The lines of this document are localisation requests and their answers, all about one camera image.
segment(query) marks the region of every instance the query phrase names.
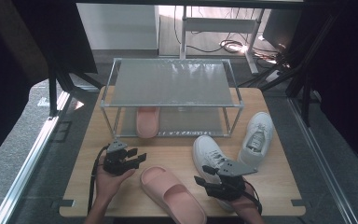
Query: slide sandal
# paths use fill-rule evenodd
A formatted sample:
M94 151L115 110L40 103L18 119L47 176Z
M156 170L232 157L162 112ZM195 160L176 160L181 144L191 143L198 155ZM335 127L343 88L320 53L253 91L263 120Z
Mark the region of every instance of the slide sandal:
M141 185L175 223L206 223L207 217L199 202L171 171L161 166L149 167L141 174Z
M136 111L136 133L141 138L158 134L159 107L143 106Z

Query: white sneaker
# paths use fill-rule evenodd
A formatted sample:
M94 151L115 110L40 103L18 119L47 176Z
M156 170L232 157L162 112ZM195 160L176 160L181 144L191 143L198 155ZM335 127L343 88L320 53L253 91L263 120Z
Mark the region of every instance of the white sneaker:
M265 112L256 113L249 120L238 161L254 167L256 171L269 152L273 131L274 124L271 116Z
M207 165L213 168L220 168L228 158L223 154L220 147L208 135L202 135L196 139L193 145L193 161L196 165L200 176L208 183L221 183L218 175L210 175L202 170L202 166ZM228 212L233 212L234 209L221 200L216 199L219 205Z

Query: white wall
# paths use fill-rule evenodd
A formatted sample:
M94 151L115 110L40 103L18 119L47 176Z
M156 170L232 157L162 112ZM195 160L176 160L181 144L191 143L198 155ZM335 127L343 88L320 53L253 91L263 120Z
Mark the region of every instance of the white wall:
M158 7L77 4L91 49L158 49Z

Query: glass shelf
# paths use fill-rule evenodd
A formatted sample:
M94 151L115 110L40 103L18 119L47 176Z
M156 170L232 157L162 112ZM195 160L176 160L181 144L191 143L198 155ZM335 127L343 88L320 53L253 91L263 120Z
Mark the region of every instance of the glass shelf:
M114 137L137 136L140 106L160 107L157 136L230 136L244 104L227 77L235 83L229 60L115 59L101 109Z

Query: wooden table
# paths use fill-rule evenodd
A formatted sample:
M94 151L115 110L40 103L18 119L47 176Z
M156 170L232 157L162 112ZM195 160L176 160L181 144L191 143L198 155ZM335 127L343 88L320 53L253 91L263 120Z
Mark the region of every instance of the wooden table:
M241 143L246 135L249 119L259 111L269 112L262 92L259 89L240 89L245 108L241 113L237 127L229 138L215 138L216 143L232 160L236 160ZM94 108L82 147L79 151L74 170L69 180L64 200L73 200L70 207L61 207L64 217L85 217L87 215L90 173L92 164L99 150L112 141L100 108L100 98ZM235 213L227 213L215 201L208 197L205 189L196 184L194 175L199 175L193 160L192 149L196 137L176 138L121 138L128 144L128 149L138 147L138 154L147 153L134 176L126 180L114 200L110 203L106 215L109 217L167 217L168 215L156 205L141 189L140 174L143 169L161 165L171 169L182 180L189 191L196 197L208 217L232 217ZM300 201L296 181L282 149L276 131L267 157L255 174L247 175L258 192L263 204L263 216L302 216L305 206L294 206L293 201Z

